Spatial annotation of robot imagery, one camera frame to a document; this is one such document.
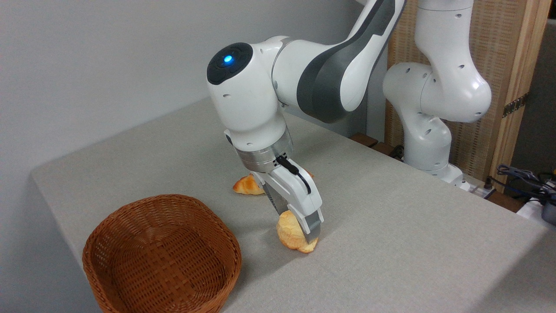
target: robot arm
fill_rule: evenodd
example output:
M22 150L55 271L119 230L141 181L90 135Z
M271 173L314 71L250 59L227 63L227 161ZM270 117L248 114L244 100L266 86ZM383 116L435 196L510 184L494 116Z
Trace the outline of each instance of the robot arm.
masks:
M283 105L332 123L355 110L405 0L370 0L345 41L289 37L234 43L207 67L208 89L225 134L278 213L289 209L308 242L324 221L310 175L292 156Z
M404 162L465 189L461 170L448 163L451 134L440 120L475 122L491 91L469 52L473 0L420 0L415 43L431 66L399 63L384 78L384 95L404 128Z

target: table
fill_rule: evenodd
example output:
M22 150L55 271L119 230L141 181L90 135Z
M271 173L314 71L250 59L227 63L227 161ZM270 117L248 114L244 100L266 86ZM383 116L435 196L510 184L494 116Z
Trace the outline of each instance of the table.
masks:
M313 253L285 248L209 99L32 173L81 263L88 235L135 200L203 201L242 249L225 312L556 312L556 233L352 140L286 115L293 159L323 199Z

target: bread roll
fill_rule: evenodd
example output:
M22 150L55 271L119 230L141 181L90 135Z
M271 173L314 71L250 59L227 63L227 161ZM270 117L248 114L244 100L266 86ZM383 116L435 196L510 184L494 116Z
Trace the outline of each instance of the bread roll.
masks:
M265 193L264 190L259 188L257 183L255 182L255 178L253 174L249 174L245 177L242 177L240 180L236 182L234 185L234 191L241 194L263 194Z
M303 253L313 252L319 240L316 238L310 243L307 243L301 226L299 226L295 215L290 210L280 215L278 224L276 225L276 231L278 232L278 238L284 246Z

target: black cable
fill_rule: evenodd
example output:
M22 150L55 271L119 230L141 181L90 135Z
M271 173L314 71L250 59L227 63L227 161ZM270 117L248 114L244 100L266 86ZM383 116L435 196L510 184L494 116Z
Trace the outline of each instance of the black cable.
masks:
M286 158L284 158L283 156L278 156L276 158L276 161L282 165L283 167L285 167L288 171L290 171L290 173L292 173L293 175L297 175L299 178L301 178L301 181L303 181L303 183L305 184L305 187L307 187L307 194L311 194L311 187L309 186L309 184L307 183L307 180L305 180L305 178L303 178L303 176L301 176L301 174L299 173L299 168L297 168L295 165L291 164Z
M547 202L550 202L550 203L556 205L556 204L555 204L555 203L556 203L555 199L554 199L553 197L549 196L549 195L546 195L545 193L544 193L544 194L541 194L541 193L527 192L527 191L524 191L524 190L516 189L516 188L514 188L514 187L512 187L512 186L510 186L510 185L508 185L508 184L504 184L503 182L501 182L501 181L495 179L495 178L492 177L492 176L489 176L489 178L490 178L492 181L496 182L497 184L502 185L502 186L504 186L504 187L506 187L506 188L508 188L508 189L510 189L510 190L512 190L512 191L514 191L514 192L517 192L517 193L520 193L520 194L522 194L522 195L526 195L526 196L529 196L529 197L532 197L532 198L537 198L537 199L540 199L540 200L543 200L543 201L547 201Z
M303 178L303 176L301 176L301 173L298 173L297 176L299 176L299 178L301 178L301 180L303 180L303 183L305 184L305 187L307 187L307 194L311 194L311 187L309 187L309 184L307 183L307 180L305 180L305 178Z

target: brown woven basket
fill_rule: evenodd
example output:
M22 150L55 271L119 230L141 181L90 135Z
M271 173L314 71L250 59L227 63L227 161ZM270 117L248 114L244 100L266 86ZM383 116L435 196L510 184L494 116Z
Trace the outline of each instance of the brown woven basket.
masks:
M104 312L218 312L240 268L234 234L202 202L179 194L121 207L83 249Z

